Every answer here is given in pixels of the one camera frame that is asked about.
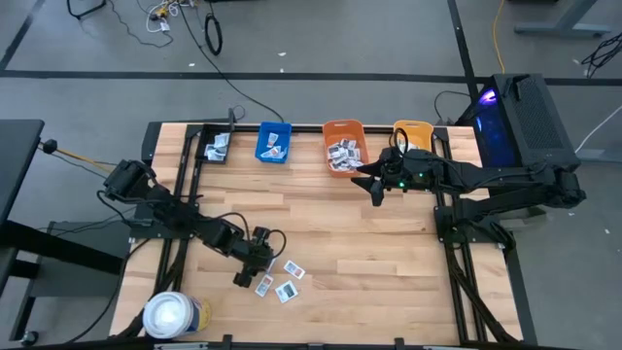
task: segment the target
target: black floor stripe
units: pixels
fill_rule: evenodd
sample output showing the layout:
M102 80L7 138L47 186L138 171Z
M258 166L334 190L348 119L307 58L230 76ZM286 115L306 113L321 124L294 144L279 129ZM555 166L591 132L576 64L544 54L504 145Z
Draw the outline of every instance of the black floor stripe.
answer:
M388 73L225 73L230 80L245 81L317 81L317 82L407 82L465 84L466 77ZM0 78L91 79L91 80L220 80L218 73L189 72L94 72L94 71L0 71ZM475 77L485 84L488 77ZM622 87L622 79L545 78L552 87Z
M460 20L460 13L458 12L458 6L456 0L447 0L449 6L449 14L451 15L451 22L454 26L454 33L456 34L456 43L458 44L458 51L460 53L460 61L463 64L466 76L466 87L470 94L471 100L474 102L477 100L478 89L475 83L475 73L473 72L473 65L470 62L470 56L468 55L467 39L465 38L465 32L463 30L463 23Z
M21 44L23 37L26 36L26 32L28 32L28 29L30 29L30 25L32 24L35 16L37 16L39 10L41 10L44 2L46 2L46 0L37 0L37 2L33 5L30 13L28 13L28 16L19 28L19 31L17 32L15 38L13 38L13 41L5 50L2 60L0 60L0 71L7 69L7 67L9 66L9 62L11 62L13 55L16 54L19 44Z

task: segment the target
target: blue bin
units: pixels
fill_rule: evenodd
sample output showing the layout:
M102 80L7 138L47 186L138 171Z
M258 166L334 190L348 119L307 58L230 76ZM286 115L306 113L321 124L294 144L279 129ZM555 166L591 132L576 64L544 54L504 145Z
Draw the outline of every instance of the blue bin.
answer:
M285 156L281 159L262 157L261 154L269 150L268 136L271 133L279 135L274 147L281 146L281 151L285 151ZM284 163L290 155L290 138L292 137L292 125L288 122L261 122L259 126L259 137L255 148L255 158L265 162Z

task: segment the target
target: yellow cable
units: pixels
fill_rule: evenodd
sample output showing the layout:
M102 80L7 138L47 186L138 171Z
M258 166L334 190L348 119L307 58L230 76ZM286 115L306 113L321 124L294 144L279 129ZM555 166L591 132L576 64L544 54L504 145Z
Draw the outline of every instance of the yellow cable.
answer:
M497 52L497 61L499 62L499 66L501 66L501 73L505 74L505 66L503 65L503 59L501 58L501 52L499 51L499 44L497 44L497 21L501 16L503 4L505 4L505 0L501 0L501 3L499 4L499 10L497 11L497 15L495 16L495 21L493 22L493 43L495 43L495 51Z
M108 169L108 168L106 168L104 166L99 165L95 160L93 160L93 159L91 159L89 157L79 156L79 155L76 155L75 153L72 153L72 152L69 152L69 151L66 151L66 150L61 150L61 149L56 149L56 151L61 153L61 154L66 155L66 156L68 156L70 158L81 160L81 161L85 161L85 162L91 164L92 166L94 166L94 167L96 167L96 168L98 168L98 169L100 169L102 171L105 171L107 173L111 172L110 169Z

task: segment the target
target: orange bin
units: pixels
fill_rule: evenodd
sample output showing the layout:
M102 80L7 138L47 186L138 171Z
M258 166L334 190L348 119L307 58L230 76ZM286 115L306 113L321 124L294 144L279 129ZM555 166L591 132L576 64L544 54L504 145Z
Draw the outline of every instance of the orange bin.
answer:
M356 140L357 148L361 150L361 162L369 163L369 155L367 154L367 144L365 143L365 132L363 124L356 120L342 120L327 122L322 126L324 134L324 157L327 159L327 168L333 177L354 177L358 172L351 171L334 171L328 164L328 146L335 144L341 139Z
M421 150L432 151L434 126L427 122L417 121L397 121L393 124L394 131L400 127L406 131L409 143L419 147ZM403 139L403 136L398 134L397 138Z

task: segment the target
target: yellow bin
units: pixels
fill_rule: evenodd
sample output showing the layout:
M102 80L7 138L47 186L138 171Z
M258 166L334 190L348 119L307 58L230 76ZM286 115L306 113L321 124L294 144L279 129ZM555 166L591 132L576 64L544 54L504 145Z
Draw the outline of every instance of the yellow bin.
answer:
M417 146L421 150L432 151L432 133L434 126L427 122L397 121L393 124L393 131L402 128L408 136L408 143ZM403 136L397 135L397 140L403 140Z

